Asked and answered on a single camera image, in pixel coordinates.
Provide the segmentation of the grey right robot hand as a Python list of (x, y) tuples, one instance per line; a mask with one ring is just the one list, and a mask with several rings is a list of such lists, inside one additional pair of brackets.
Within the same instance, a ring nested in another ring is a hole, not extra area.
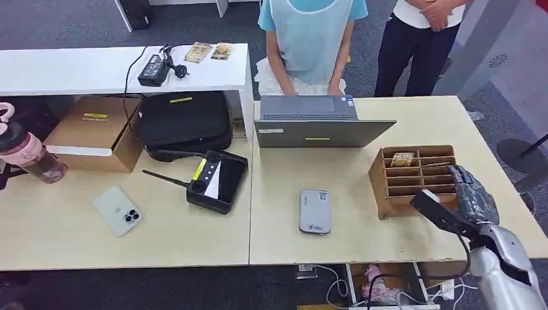
[(500, 224), (500, 215), (495, 199), (483, 184), (461, 165), (449, 165), (458, 200), (458, 214), (477, 224)]

